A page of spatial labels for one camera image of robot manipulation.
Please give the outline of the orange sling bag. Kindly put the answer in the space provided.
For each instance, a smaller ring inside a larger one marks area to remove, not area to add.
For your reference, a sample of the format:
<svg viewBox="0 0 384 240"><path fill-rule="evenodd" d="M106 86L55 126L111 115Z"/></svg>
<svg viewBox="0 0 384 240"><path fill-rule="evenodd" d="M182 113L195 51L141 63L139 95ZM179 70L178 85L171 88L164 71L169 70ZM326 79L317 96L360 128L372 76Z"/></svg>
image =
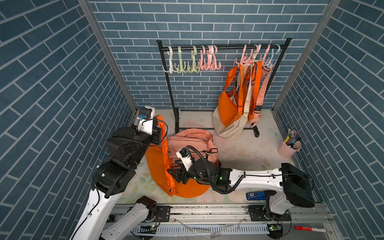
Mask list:
<svg viewBox="0 0 384 240"><path fill-rule="evenodd" d="M235 66L227 74L223 92L219 96L218 111L222 124L228 127L246 112L246 97L250 97L248 123L254 127L261 118L265 87L261 80L266 75L261 62L249 67Z"/></svg>
<svg viewBox="0 0 384 240"><path fill-rule="evenodd" d="M154 182L170 197L195 198L203 195L209 185L200 185L195 180L189 180L187 184L178 183L168 172L173 168L168 154L168 139L159 146L149 147L146 152L148 167Z"/></svg>

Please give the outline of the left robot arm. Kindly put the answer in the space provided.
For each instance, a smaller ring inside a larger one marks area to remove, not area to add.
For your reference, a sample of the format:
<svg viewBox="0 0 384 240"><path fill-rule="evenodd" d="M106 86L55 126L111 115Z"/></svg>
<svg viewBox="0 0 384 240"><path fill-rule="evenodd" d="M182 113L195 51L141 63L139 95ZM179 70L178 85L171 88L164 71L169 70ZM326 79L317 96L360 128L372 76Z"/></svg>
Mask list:
<svg viewBox="0 0 384 240"><path fill-rule="evenodd" d="M106 146L109 158L92 176L89 198L80 220L71 235L72 240L122 240L138 224L150 221L156 212L156 201L143 196L120 220L106 228L108 217L121 198L150 145L161 143L166 131L150 122L152 132L136 126L113 132Z"/></svg>

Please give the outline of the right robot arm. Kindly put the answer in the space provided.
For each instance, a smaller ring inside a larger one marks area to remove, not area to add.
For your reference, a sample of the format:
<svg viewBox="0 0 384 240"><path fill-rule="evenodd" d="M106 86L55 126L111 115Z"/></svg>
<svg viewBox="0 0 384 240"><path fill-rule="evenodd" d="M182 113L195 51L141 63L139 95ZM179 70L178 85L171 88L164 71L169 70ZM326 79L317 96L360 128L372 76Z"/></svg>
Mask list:
<svg viewBox="0 0 384 240"><path fill-rule="evenodd" d="M237 189L264 192L267 199L262 213L267 220L280 219L292 207L315 206L311 176L289 163L282 163L280 168L266 171L223 168L210 162L207 153L192 146L180 149L176 156L177 167L167 172L178 183L185 185L189 180L195 180L222 195L228 195Z"/></svg>

